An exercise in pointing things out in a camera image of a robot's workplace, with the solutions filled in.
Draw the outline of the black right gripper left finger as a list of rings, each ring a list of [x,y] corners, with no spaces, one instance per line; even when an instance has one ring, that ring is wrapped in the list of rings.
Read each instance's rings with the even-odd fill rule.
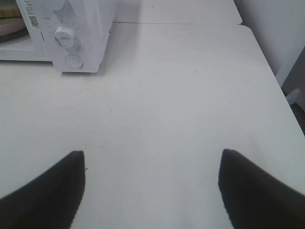
[[[72,151],[0,199],[2,229],[69,229],[85,191],[83,151]]]

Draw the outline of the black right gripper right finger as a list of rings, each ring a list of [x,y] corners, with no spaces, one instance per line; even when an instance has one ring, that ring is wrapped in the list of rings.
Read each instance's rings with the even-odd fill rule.
[[[305,196],[235,150],[222,152],[218,187],[235,229],[305,227]]]

